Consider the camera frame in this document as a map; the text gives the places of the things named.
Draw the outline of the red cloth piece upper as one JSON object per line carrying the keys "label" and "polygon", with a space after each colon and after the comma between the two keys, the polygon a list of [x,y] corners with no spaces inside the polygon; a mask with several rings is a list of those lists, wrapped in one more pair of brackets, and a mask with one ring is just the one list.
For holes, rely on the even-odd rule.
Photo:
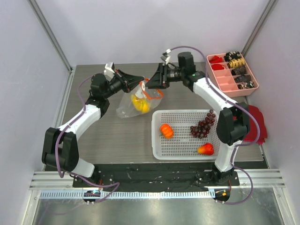
{"label": "red cloth piece upper", "polygon": [[209,60],[209,63],[210,64],[215,64],[215,63],[221,63],[223,62],[223,58],[222,57],[219,57],[217,55],[214,55],[210,60]]}

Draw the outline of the yellow striped rolled cloth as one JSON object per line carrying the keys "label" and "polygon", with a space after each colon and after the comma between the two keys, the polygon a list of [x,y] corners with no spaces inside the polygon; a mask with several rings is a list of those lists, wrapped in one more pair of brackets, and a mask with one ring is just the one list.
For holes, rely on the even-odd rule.
{"label": "yellow striped rolled cloth", "polygon": [[239,58],[239,59],[232,59],[227,63],[227,66],[228,68],[238,68],[245,64],[246,64],[245,60],[243,58]]}

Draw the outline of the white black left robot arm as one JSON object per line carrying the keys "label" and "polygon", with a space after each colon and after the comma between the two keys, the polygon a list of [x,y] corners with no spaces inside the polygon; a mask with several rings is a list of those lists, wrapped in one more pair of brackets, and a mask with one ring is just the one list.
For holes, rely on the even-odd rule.
{"label": "white black left robot arm", "polygon": [[46,130],[43,164],[56,168],[60,177],[63,177],[64,172],[83,176],[83,181],[89,187],[95,187],[100,176],[92,163],[80,158],[78,140],[93,123],[105,115],[110,105],[109,97],[119,91],[129,93],[143,80],[142,76],[126,74],[117,69],[112,71],[111,80],[103,73],[87,78],[90,82],[89,97],[82,101],[82,109],[60,127]]}

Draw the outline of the red toy pepper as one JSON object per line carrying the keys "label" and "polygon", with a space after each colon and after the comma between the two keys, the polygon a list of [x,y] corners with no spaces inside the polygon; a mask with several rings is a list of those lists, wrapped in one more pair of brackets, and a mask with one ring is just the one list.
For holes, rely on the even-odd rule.
{"label": "red toy pepper", "polygon": [[214,147],[211,143],[206,143],[202,146],[200,146],[195,153],[200,154],[200,155],[206,155],[206,156],[211,156],[214,154]]}

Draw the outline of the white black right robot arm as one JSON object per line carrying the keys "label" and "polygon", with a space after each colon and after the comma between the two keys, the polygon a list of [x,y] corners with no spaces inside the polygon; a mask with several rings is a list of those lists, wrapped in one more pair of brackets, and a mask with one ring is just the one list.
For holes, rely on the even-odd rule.
{"label": "white black right robot arm", "polygon": [[166,89],[171,82],[182,82],[193,93],[202,97],[218,116],[216,132],[220,148],[212,167],[211,180],[217,185],[223,185],[233,176],[237,149],[250,130],[248,105],[234,102],[217,90],[204,72],[196,70],[191,52],[178,54],[178,66],[169,67],[169,51],[163,53],[161,59],[162,62],[146,87]]}

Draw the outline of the red cloth piece lower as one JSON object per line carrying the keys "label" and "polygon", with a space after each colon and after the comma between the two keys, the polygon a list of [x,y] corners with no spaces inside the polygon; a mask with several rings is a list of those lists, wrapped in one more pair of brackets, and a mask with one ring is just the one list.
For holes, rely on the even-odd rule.
{"label": "red cloth piece lower", "polygon": [[212,64],[211,65],[212,70],[223,70],[225,67],[222,64]]}

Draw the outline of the dark brown rolled cloth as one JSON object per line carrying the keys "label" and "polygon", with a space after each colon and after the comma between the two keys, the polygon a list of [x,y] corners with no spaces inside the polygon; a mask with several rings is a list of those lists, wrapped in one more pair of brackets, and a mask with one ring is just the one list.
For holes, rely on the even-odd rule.
{"label": "dark brown rolled cloth", "polygon": [[242,65],[240,67],[234,68],[231,71],[231,74],[234,75],[245,75],[247,73],[247,69],[245,65]]}

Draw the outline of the aluminium frame rail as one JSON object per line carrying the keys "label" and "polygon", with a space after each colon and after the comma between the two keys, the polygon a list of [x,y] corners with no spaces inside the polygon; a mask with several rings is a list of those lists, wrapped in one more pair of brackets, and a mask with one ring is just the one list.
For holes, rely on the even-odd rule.
{"label": "aluminium frame rail", "polygon": [[65,53],[63,52],[54,32],[51,29],[51,26],[49,25],[46,17],[44,16],[44,13],[42,12],[40,6],[38,5],[36,0],[28,0],[28,3],[33,10],[34,14],[36,15],[38,21],[40,22],[44,32],[48,36],[50,42],[52,43],[55,51],[57,52],[58,56],[60,57],[62,63],[64,64],[65,68],[69,73],[72,72],[73,67],[69,63]]}

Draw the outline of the yellow toy banana bunch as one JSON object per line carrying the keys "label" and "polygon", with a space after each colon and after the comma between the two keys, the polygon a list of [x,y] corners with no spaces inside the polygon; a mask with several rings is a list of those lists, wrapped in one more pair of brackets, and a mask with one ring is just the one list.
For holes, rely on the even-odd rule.
{"label": "yellow toy banana bunch", "polygon": [[131,102],[134,108],[141,114],[145,114],[150,111],[150,101],[147,97],[138,98],[136,95],[131,95]]}

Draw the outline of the white perforated plastic basket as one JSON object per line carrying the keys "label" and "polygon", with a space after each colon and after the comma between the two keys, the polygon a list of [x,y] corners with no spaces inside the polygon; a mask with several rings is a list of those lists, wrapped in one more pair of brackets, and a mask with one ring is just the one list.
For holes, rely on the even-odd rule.
{"label": "white perforated plastic basket", "polygon": [[[217,123],[214,122],[209,133],[204,138],[196,138],[191,133],[191,127],[198,125],[209,113],[209,109],[198,110],[158,110],[152,115],[151,141],[152,153],[159,160],[214,160],[218,156],[220,140],[216,133]],[[163,124],[169,125],[174,132],[170,139],[166,139],[160,132]],[[206,143],[213,145],[214,154],[203,155],[198,148]]]}

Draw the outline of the pink compartment tray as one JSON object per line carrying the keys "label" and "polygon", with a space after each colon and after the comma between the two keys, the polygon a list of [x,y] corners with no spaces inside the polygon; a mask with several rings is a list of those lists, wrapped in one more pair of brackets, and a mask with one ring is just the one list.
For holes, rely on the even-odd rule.
{"label": "pink compartment tray", "polygon": [[249,96],[259,84],[238,51],[208,55],[206,69],[211,82],[229,97]]}

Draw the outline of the dark patterned rolled cloth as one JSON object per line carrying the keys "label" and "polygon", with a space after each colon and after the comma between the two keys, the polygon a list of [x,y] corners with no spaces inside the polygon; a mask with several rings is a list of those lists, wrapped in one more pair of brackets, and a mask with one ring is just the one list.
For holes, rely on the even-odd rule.
{"label": "dark patterned rolled cloth", "polygon": [[240,76],[236,77],[234,79],[234,81],[236,83],[246,83],[246,82],[251,81],[251,76],[250,75],[240,75]]}

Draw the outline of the clear zip bag orange zipper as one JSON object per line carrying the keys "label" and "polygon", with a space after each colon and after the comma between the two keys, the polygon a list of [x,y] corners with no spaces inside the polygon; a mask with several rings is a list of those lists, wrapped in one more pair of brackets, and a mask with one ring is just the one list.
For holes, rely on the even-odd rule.
{"label": "clear zip bag orange zipper", "polygon": [[149,79],[141,81],[130,93],[125,93],[116,110],[119,118],[131,118],[149,113],[161,102],[164,94],[158,89],[149,89],[145,84]]}

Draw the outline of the orange toy pumpkin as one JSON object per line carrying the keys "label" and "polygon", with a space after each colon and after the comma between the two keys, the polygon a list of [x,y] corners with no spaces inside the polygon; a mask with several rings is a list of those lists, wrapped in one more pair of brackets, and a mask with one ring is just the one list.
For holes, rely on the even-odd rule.
{"label": "orange toy pumpkin", "polygon": [[174,131],[172,129],[172,127],[168,124],[163,124],[161,125],[160,127],[160,132],[161,132],[161,135],[166,138],[166,139],[171,139],[173,138],[173,135],[174,135]]}

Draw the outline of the red cloth piece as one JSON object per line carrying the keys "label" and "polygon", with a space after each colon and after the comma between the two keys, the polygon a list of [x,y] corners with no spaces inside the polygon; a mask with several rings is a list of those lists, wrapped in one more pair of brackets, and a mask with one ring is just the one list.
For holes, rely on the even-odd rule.
{"label": "red cloth piece", "polygon": [[222,64],[212,64],[211,65],[212,70],[223,70],[225,67]]}
{"label": "red cloth piece", "polygon": [[215,63],[221,63],[223,62],[223,58],[222,57],[219,57],[217,55],[214,55],[210,60],[209,60],[209,63],[210,64],[215,64]]}

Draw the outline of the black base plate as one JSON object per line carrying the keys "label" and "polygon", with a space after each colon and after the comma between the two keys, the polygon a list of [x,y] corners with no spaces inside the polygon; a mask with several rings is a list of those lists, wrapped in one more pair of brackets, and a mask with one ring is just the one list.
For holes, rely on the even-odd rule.
{"label": "black base plate", "polygon": [[143,163],[97,164],[88,182],[77,178],[73,186],[89,187],[92,183],[113,190],[118,182],[118,192],[195,192],[209,187],[236,187],[240,185],[237,172],[219,178],[212,170],[213,163]]}

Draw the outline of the dark dotted rolled cloth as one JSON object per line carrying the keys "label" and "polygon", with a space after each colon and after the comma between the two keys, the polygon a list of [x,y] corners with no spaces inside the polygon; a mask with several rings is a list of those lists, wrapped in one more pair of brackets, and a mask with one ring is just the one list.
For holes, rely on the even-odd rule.
{"label": "dark dotted rolled cloth", "polygon": [[237,85],[239,90],[254,88],[254,83],[252,81],[243,82]]}

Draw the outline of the black floral rolled cloth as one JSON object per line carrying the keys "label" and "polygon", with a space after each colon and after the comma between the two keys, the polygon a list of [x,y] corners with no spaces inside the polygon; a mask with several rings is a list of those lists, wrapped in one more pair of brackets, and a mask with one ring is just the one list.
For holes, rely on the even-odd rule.
{"label": "black floral rolled cloth", "polygon": [[241,53],[238,52],[238,51],[231,51],[231,52],[227,52],[225,55],[224,55],[224,60],[226,62],[229,62],[231,60],[237,60],[237,59],[240,59],[241,58]]}

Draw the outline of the dark red toy grapes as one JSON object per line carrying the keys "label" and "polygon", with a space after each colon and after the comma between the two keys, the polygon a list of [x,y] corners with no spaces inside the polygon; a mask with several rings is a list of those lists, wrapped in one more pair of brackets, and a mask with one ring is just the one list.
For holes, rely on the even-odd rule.
{"label": "dark red toy grapes", "polygon": [[203,120],[200,120],[196,126],[190,127],[190,133],[195,138],[206,138],[216,123],[216,114],[213,109],[210,109]]}

